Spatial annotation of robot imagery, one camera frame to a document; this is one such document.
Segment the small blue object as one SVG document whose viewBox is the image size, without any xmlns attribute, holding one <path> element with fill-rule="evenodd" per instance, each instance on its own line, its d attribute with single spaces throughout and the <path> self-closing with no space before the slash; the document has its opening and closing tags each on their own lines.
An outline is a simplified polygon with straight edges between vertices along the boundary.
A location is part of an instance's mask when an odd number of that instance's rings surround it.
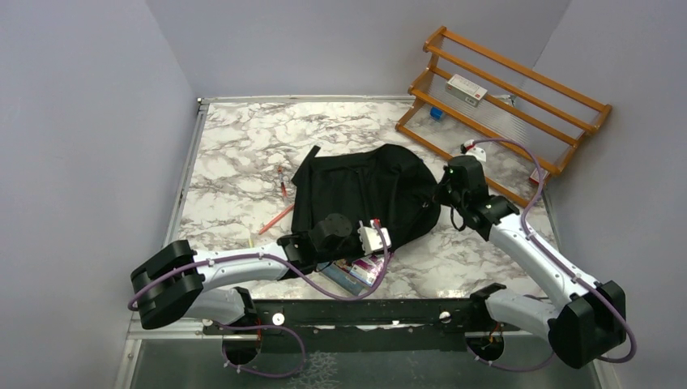
<svg viewBox="0 0 687 389">
<path fill-rule="evenodd" d="M 441 121 L 444 116 L 444 112 L 436 107 L 432 107 L 429 111 L 429 114 L 432 119 L 437 121 Z"/>
</svg>

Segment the dark blue book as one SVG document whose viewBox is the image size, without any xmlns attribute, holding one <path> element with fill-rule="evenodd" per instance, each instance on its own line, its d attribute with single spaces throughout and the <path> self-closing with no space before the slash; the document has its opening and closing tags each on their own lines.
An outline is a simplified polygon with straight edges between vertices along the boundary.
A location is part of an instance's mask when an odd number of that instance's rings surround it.
<svg viewBox="0 0 687 389">
<path fill-rule="evenodd" d="M 345 267 L 341 268 L 336 264 L 320 263 L 318 265 L 318 272 L 322 273 L 350 295 L 358 296 L 366 291 L 366 285 L 351 275 Z"/>
</svg>

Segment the salmon pink pencil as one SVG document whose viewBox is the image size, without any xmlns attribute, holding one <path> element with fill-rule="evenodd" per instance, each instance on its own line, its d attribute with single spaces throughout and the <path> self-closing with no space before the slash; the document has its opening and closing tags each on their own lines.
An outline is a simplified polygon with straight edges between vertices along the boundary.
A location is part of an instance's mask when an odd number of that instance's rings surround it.
<svg viewBox="0 0 687 389">
<path fill-rule="evenodd" d="M 273 219 L 265 223 L 265 225 L 258 231 L 258 235 L 263 235 L 270 229 L 272 229 L 276 224 L 278 224 L 285 216 L 292 212 L 295 204 L 291 203 L 288 205 L 280 214 L 275 216 Z"/>
</svg>

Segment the black metal base rail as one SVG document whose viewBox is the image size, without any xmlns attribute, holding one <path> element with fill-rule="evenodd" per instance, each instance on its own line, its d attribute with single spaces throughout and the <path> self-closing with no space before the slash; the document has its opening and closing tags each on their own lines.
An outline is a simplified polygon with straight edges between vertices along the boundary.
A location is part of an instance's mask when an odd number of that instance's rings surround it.
<svg viewBox="0 0 687 389">
<path fill-rule="evenodd" d="M 358 353 L 466 350 L 465 338 L 487 336 L 497 324 L 468 298 L 336 300 L 257 300 L 257 331 L 233 331 L 215 324 L 205 336 L 219 336 L 237 348 L 263 353 L 298 353 L 294 330 L 308 352 Z"/>
</svg>

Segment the black student bag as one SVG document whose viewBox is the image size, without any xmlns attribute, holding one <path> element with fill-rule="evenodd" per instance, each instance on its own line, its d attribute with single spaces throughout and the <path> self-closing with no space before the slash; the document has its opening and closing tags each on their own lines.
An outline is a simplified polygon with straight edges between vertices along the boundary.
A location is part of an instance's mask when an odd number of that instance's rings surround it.
<svg viewBox="0 0 687 389">
<path fill-rule="evenodd" d="M 354 227 L 378 218 L 391 248 L 424 236 L 437 224 L 431 198 L 437 179 L 411 150 L 384 144 L 370 152 L 319 156 L 313 147 L 292 177 L 296 188 L 291 234 L 306 232 L 332 213 Z"/>
</svg>

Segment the small red white box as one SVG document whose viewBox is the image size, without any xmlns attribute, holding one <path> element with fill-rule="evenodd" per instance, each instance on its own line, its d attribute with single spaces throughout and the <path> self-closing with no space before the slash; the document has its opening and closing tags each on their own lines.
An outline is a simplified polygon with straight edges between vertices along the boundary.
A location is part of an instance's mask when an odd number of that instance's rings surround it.
<svg viewBox="0 0 687 389">
<path fill-rule="evenodd" d="M 532 173 L 530 174 L 528 180 L 533 184 L 533 185 L 539 185 L 541 182 L 546 183 L 548 180 L 550 173 L 548 170 L 542 168 L 542 169 L 534 169 Z"/>
</svg>

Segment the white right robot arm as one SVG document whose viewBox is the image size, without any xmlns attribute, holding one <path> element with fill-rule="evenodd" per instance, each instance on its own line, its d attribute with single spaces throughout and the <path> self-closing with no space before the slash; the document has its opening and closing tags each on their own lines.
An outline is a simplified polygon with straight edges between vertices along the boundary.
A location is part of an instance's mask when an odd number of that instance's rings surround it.
<svg viewBox="0 0 687 389">
<path fill-rule="evenodd" d="M 601 284 L 541 240 L 511 201 L 489 193 L 477 158 L 462 155 L 449 160 L 435 200 L 461 216 L 460 230 L 476 231 L 509 255 L 548 297 L 540 301 L 493 286 L 467 308 L 473 327 L 515 325 L 546 340 L 553 354 L 575 369 L 634 340 L 620 285 Z"/>
</svg>

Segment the orange wooden shelf rack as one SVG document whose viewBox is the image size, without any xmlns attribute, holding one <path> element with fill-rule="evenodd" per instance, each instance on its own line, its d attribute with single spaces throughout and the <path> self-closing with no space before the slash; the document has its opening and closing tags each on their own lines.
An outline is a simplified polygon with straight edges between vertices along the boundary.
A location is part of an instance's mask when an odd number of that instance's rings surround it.
<svg viewBox="0 0 687 389">
<path fill-rule="evenodd" d="M 395 129 L 444 160 L 457 156 L 469 139 L 482 140 L 489 186 L 518 205 L 531 199 L 529 176 L 539 163 L 558 177 L 582 144 L 612 112 L 604 104 L 529 66 L 468 40 L 446 27 L 424 42 L 429 61 L 411 82 L 411 108 Z M 446 91 L 452 75 L 479 84 L 488 94 L 477 107 Z M 430 117 L 432 107 L 444 112 Z"/>
</svg>

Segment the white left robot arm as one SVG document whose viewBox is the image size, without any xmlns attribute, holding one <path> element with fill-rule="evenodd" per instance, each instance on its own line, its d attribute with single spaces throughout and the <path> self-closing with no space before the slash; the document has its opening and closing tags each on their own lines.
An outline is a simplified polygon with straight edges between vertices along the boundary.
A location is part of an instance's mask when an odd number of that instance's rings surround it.
<svg viewBox="0 0 687 389">
<path fill-rule="evenodd" d="M 255 280 L 288 280 L 314 272 L 320 263 L 358 259 L 379 250 L 378 231 L 330 214 L 311 230 L 248 249 L 197 251 L 187 240 L 169 243 L 130 274 L 127 307 L 147 330 L 181 318 L 214 319 L 242 333 L 254 325 L 248 293 L 226 287 Z"/>
</svg>

